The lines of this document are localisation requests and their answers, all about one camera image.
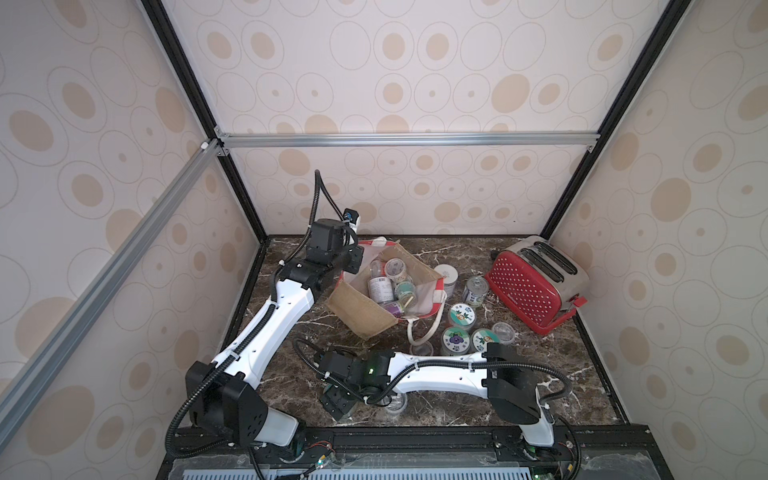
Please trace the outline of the clear jar front row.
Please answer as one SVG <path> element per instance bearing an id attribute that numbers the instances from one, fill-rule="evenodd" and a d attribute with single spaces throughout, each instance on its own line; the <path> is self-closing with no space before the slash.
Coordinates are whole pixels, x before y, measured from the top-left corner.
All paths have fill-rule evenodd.
<path id="1" fill-rule="evenodd" d="M 405 411 L 407 405 L 407 395 L 405 393 L 396 393 L 390 397 L 390 401 L 384 410 L 388 415 L 398 416 Z"/>

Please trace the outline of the burlap canvas bag red lining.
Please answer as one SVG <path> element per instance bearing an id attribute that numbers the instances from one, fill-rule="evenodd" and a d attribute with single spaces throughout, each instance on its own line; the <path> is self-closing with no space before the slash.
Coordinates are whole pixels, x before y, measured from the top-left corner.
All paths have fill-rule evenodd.
<path id="1" fill-rule="evenodd" d="M 360 338 L 369 339 L 404 322 L 411 345 L 427 343 L 446 306 L 444 277 L 384 237 L 360 245 L 359 272 L 341 274 L 328 308 Z"/>

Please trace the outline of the white purple label can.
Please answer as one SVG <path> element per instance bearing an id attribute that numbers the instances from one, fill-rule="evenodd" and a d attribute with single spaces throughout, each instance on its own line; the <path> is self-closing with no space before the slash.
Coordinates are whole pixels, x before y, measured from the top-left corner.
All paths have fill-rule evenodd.
<path id="1" fill-rule="evenodd" d="M 368 281 L 368 293 L 370 299 L 377 304 L 395 300 L 393 284 L 386 276 L 371 278 Z"/>

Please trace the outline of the red content clear jar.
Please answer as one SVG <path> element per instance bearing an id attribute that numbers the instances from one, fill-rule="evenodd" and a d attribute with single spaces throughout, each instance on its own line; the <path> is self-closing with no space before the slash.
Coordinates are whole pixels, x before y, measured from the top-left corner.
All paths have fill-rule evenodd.
<path id="1" fill-rule="evenodd" d="M 409 348 L 409 352 L 413 356 L 427 357 L 427 356 L 434 355 L 434 348 L 431 343 L 426 342 L 419 345 L 411 345 Z"/>

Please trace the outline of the purple flower label jar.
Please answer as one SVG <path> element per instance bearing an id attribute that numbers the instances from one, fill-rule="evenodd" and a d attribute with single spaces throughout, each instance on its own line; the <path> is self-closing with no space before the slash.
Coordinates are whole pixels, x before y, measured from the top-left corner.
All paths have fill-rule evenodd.
<path id="1" fill-rule="evenodd" d="M 470 336 L 459 327 L 446 328 L 440 340 L 441 353 L 446 356 L 462 356 L 470 352 Z"/>

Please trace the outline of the large white lid canister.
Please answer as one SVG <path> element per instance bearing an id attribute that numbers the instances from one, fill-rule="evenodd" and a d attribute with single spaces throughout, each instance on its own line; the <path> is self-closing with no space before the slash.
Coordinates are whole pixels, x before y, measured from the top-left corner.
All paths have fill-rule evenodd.
<path id="1" fill-rule="evenodd" d="M 458 282 L 458 270 L 449 264 L 439 264 L 434 267 L 434 270 L 442 277 L 446 297 L 450 298 L 453 295 L 456 283 Z"/>

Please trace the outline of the red green label jar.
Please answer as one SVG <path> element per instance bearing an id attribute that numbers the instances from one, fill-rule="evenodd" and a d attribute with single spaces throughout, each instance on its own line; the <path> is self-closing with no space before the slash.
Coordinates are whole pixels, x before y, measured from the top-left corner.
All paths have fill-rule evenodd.
<path id="1" fill-rule="evenodd" d="M 492 330 L 479 328 L 472 332 L 470 342 L 473 353 L 484 353 L 489 344 L 499 343 L 500 339 Z"/>

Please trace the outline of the teal label seed jar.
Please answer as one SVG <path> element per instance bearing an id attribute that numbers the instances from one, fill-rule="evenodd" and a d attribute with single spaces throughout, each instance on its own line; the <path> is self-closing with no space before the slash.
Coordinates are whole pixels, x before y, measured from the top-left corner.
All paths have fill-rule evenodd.
<path id="1" fill-rule="evenodd" d="M 492 326 L 491 331 L 498 338 L 498 342 L 503 345 L 512 344 L 517 337 L 516 330 L 505 322 L 495 323 Z"/>

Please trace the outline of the orange label seed jar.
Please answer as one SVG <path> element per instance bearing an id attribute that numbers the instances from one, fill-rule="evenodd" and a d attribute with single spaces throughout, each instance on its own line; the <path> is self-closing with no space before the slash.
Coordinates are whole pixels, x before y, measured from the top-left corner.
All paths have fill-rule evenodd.
<path id="1" fill-rule="evenodd" d="M 471 330 L 476 323 L 474 309 L 465 303 L 456 303 L 449 310 L 449 320 L 452 327 Z"/>

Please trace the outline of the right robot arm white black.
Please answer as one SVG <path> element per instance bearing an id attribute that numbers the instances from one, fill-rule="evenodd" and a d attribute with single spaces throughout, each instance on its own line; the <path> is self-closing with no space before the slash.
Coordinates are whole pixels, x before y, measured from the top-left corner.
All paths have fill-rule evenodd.
<path id="1" fill-rule="evenodd" d="M 383 351 L 361 357 L 337 347 L 324 350 L 307 339 L 292 341 L 295 353 L 326 385 L 324 409 L 336 420 L 355 404 L 385 407 L 411 392 L 459 393 L 485 399 L 496 415 L 521 430 L 531 447 L 557 443 L 550 403 L 567 397 L 564 373 L 523 359 L 510 345 L 490 344 L 463 356 L 415 356 Z"/>

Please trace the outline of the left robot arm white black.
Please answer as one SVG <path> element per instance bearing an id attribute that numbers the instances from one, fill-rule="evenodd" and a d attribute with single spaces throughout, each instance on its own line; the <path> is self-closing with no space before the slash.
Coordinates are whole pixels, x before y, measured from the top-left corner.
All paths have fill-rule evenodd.
<path id="1" fill-rule="evenodd" d="M 359 243 L 359 215 L 336 208 L 332 218 L 318 218 L 320 198 L 330 193 L 321 173 L 314 174 L 308 227 L 299 245 L 279 261 L 270 277 L 269 296 L 245 329 L 208 363 L 187 371 L 187 398 L 165 435 L 166 453 L 190 458 L 233 443 L 254 442 L 291 447 L 299 421 L 260 397 L 266 367 L 298 320 L 340 273 L 359 271 L 364 249 Z"/>

